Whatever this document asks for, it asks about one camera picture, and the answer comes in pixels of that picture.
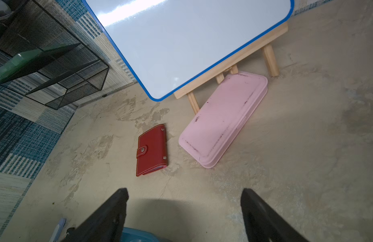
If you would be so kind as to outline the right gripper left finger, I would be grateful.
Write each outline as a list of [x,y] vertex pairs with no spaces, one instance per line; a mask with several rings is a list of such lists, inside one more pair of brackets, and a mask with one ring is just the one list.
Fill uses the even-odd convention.
[[128,199],[128,190],[118,189],[63,241],[119,242],[126,220]]

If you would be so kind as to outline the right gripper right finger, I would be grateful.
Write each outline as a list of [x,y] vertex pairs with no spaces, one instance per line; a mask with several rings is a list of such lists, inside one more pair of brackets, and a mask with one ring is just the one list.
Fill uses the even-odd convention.
[[240,204],[249,242],[307,241],[252,189],[243,189]]

